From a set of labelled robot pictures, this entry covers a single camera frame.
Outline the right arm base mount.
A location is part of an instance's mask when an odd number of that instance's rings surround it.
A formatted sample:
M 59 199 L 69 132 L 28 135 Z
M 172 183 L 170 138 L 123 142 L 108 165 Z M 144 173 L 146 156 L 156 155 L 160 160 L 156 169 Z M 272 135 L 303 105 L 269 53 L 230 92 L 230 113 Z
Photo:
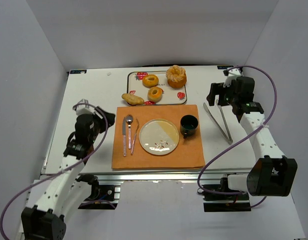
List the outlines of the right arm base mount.
M 249 195 L 222 195 L 208 193 L 197 189 L 197 194 L 203 196 L 203 207 L 206 213 L 250 212 Z

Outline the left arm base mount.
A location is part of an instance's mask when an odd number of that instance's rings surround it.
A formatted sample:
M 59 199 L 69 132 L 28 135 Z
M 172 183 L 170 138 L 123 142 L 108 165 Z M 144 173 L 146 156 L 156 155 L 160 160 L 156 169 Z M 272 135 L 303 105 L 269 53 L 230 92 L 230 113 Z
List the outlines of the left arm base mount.
M 83 174 L 76 179 L 77 182 L 84 182 L 90 186 L 90 196 L 79 206 L 82 210 L 114 210 L 117 207 L 115 202 L 115 185 L 101 185 L 97 176 Z

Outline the metal tongs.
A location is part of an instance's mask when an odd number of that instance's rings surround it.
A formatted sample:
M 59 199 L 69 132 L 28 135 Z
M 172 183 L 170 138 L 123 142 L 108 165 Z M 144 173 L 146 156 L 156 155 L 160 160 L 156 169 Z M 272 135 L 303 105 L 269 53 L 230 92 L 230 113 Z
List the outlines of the metal tongs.
M 231 145 L 233 143 L 233 139 L 232 139 L 232 136 L 231 136 L 231 133 L 230 133 L 229 126 L 227 124 L 225 115 L 224 115 L 223 108 L 218 104 L 218 100 L 216 100 L 216 106 L 219 109 L 219 112 L 220 112 L 222 120 L 223 120 L 223 125 L 224 125 L 226 131 L 223 130 L 223 128 L 220 126 L 220 124 L 214 118 L 214 116 L 212 115 L 212 113 L 211 113 L 209 107 L 207 106 L 207 104 L 205 102 L 203 103 L 203 108 L 204 108 L 205 112 L 207 113 L 207 115 L 209 116 L 211 121 L 214 123 L 214 125 L 218 128 L 218 130 L 220 131 L 220 133 L 223 136 L 223 138 L 225 139 L 225 141 L 229 145 Z

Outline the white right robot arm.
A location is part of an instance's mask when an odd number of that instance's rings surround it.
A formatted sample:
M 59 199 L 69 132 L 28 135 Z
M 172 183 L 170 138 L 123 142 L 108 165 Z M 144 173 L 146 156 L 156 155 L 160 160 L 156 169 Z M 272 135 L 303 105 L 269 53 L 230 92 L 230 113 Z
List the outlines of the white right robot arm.
M 207 101 L 210 106 L 231 106 L 238 122 L 250 135 L 256 164 L 248 174 L 230 174 L 227 185 L 231 191 L 248 192 L 252 196 L 286 197 L 298 169 L 296 160 L 279 149 L 265 126 L 264 110 L 254 98 L 255 81 L 239 76 L 231 83 L 212 83 Z

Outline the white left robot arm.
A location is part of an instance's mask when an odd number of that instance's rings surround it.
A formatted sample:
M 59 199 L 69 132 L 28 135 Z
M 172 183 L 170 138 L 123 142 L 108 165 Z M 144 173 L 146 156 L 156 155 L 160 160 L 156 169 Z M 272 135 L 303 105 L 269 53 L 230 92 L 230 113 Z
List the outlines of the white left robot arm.
M 100 199 L 98 178 L 81 174 L 89 157 L 96 151 L 99 134 L 106 135 L 115 123 L 115 114 L 98 106 L 79 103 L 74 106 L 77 118 L 66 143 L 59 172 L 32 207 L 21 213 L 23 234 L 27 240 L 61 240 L 66 223 L 84 201 Z

